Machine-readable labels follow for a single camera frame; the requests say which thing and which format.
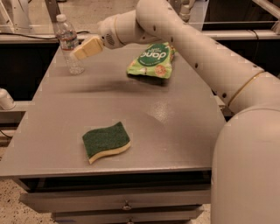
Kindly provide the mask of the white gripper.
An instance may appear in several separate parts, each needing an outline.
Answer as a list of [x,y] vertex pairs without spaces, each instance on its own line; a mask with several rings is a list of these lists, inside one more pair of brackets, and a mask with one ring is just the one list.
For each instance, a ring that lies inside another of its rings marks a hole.
[[101,37],[91,37],[85,39],[80,45],[71,52],[71,57],[76,60],[84,60],[100,53],[103,47],[116,49],[121,46],[121,42],[116,35],[116,16],[107,17],[100,21],[98,26],[98,35]]

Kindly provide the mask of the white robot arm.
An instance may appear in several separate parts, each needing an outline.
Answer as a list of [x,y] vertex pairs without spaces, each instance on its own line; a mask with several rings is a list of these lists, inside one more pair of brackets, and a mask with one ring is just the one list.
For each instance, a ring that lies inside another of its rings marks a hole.
[[280,80],[203,35],[172,0],[139,0],[108,17],[74,50],[83,59],[107,47],[170,43],[233,112],[213,150],[211,224],[280,224]]

